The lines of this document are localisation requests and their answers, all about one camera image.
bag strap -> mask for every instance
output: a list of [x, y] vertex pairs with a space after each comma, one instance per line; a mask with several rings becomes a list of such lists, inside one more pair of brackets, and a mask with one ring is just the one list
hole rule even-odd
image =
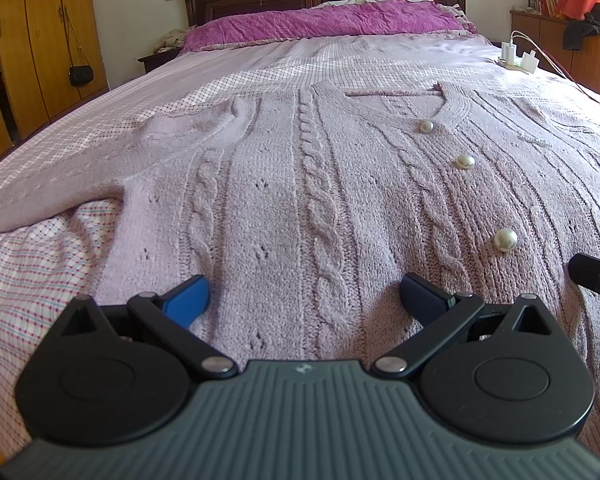
[[69, 19], [69, 11], [67, 10], [66, 6], [64, 6], [64, 12], [62, 12], [62, 7], [58, 9], [58, 12], [60, 13], [60, 16], [62, 16], [62, 22], [64, 23], [64, 38], [66, 40], [66, 47], [69, 50], [69, 61], [71, 62], [71, 66], [74, 66], [74, 58], [71, 55], [71, 45], [69, 43], [69, 30], [71, 30], [71, 33], [74, 35], [74, 40], [75, 44], [78, 46], [78, 53], [80, 54], [80, 59], [84, 58], [84, 60], [87, 62], [87, 65], [91, 66], [91, 63], [89, 63], [89, 59], [87, 59], [87, 55], [84, 53], [82, 47], [80, 46], [78, 36], [74, 30], [74, 26], [71, 24], [71, 20]]

metal rivet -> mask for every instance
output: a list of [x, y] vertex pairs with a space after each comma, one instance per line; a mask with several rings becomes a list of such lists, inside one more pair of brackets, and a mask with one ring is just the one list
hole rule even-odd
[[401, 357], [387, 356], [376, 361], [376, 368], [385, 374], [399, 374], [407, 368], [407, 361]]
[[202, 361], [202, 367], [213, 374], [222, 374], [228, 372], [234, 367], [234, 362], [228, 357], [214, 356], [207, 357]]
[[420, 132], [423, 134], [430, 134], [433, 131], [433, 121], [426, 120], [420, 123]]
[[475, 166], [475, 158], [473, 155], [468, 155], [467, 153], [463, 153], [462, 155], [456, 158], [456, 166], [461, 170], [470, 170]]

blue gripper pad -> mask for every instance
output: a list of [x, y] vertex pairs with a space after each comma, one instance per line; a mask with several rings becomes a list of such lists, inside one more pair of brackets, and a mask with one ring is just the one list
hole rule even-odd
[[455, 304], [453, 296], [448, 292], [424, 282], [421, 277], [412, 273], [405, 274], [400, 282], [400, 301], [404, 309], [422, 326], [427, 326]]
[[181, 283], [160, 297], [162, 311], [181, 327], [189, 329], [209, 304], [209, 281], [201, 274]]

screw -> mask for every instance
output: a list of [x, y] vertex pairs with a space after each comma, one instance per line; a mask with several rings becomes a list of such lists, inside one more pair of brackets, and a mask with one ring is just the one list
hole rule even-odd
[[234, 362], [228, 357], [213, 356], [202, 361], [202, 367], [212, 374], [223, 374], [234, 367]]
[[385, 374], [399, 374], [407, 369], [407, 361], [395, 356], [381, 357], [376, 361], [376, 368]]

black handbag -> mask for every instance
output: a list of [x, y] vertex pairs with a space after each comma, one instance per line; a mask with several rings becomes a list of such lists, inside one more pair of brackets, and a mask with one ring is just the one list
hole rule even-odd
[[[69, 50], [69, 61], [71, 62], [71, 66], [69, 67], [69, 83], [71, 83], [71, 86], [87, 85], [93, 81], [93, 68], [91, 68], [87, 56], [82, 51], [82, 47], [78, 41], [78, 36], [76, 36], [74, 31], [74, 26], [71, 24], [71, 20], [69, 20], [69, 12], [67, 11], [66, 6], [64, 7], [64, 14], [62, 13], [62, 9], [60, 9], [60, 14], [66, 22], [66, 27], [64, 28], [64, 37], [66, 39], [66, 47]], [[84, 60], [86, 62], [84, 65], [74, 65], [74, 58], [71, 54], [71, 45], [69, 42], [69, 30], [74, 37], [75, 44], [78, 46], [80, 61]]]
[[82, 86], [93, 81], [93, 68], [91, 65], [69, 67], [69, 82], [71, 86]]

